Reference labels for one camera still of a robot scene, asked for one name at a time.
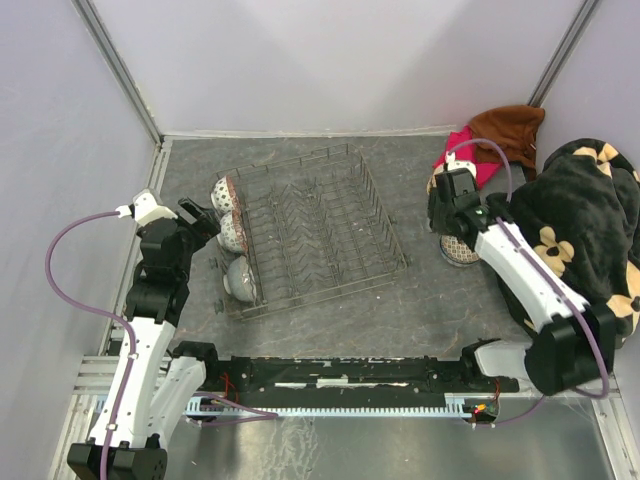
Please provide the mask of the red lattice pattern bowl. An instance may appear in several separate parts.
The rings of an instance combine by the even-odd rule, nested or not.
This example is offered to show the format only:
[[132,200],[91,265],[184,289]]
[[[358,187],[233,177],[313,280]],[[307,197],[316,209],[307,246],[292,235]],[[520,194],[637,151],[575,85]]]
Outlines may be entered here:
[[428,180],[427,186],[426,186],[427,194],[430,194],[432,190],[436,188],[436,176],[437,176],[437,173],[434,172],[431,178]]

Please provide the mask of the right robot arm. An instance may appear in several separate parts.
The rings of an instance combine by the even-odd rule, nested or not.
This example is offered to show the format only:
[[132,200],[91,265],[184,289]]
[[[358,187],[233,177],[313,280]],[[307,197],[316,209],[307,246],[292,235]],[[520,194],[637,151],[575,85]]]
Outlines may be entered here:
[[524,343],[493,340],[477,346],[458,368],[467,389],[495,377],[529,382],[546,396],[572,390],[603,398],[610,389],[616,325],[611,309],[569,288],[533,251],[519,227],[481,201],[472,173],[444,171],[429,193],[431,229],[454,236],[487,263],[525,313],[533,336]]

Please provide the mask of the grey speckled bowl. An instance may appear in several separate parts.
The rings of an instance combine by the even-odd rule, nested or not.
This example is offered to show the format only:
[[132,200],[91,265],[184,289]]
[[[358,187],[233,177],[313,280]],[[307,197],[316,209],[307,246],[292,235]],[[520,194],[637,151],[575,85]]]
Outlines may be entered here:
[[223,276],[223,286],[229,295],[240,302],[256,301],[257,287],[246,256],[239,256],[229,264]]

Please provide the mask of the multicolour scale pattern bowl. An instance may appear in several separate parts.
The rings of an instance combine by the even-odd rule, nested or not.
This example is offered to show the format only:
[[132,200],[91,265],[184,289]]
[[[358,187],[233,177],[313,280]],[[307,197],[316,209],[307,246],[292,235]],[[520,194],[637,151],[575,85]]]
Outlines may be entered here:
[[480,261],[477,253],[455,236],[442,235],[439,247],[443,258],[453,266],[469,267]]

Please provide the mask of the grey wire dish rack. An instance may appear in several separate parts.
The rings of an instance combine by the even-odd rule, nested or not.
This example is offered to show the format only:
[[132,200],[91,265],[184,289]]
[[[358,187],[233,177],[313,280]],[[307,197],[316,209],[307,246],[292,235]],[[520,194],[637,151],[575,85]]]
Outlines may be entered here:
[[244,301],[229,292],[236,254],[220,248],[221,304],[249,319],[393,282],[407,263],[368,165],[341,144],[216,173],[231,180],[246,238]]

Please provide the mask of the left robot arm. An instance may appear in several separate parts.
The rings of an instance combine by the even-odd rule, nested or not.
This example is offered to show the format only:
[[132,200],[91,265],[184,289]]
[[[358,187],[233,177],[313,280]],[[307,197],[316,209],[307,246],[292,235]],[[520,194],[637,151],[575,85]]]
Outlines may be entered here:
[[139,226],[142,259],[126,296],[126,336],[107,400],[88,439],[67,455],[80,479],[163,478],[168,444],[188,402],[220,381],[211,343],[181,342],[168,372],[161,371],[189,296],[192,257],[220,232],[213,210],[190,198],[179,205],[187,218],[145,191],[124,209]]

